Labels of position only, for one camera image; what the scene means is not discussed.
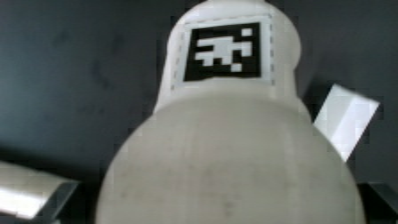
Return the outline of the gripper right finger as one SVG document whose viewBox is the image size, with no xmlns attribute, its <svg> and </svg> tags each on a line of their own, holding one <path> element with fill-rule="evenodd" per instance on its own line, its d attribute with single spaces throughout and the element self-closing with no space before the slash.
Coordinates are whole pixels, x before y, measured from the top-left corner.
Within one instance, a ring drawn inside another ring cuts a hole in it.
<svg viewBox="0 0 398 224">
<path fill-rule="evenodd" d="M 380 102 L 334 84 L 313 121 L 340 154 L 348 161 Z"/>
</svg>

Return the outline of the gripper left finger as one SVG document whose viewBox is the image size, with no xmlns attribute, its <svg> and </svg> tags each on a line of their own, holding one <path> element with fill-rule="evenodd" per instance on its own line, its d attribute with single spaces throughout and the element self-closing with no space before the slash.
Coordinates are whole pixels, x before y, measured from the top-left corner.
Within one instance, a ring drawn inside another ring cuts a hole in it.
<svg viewBox="0 0 398 224">
<path fill-rule="evenodd" d="M 59 224 L 80 182 L 0 161 L 0 214 L 27 224 Z"/>
</svg>

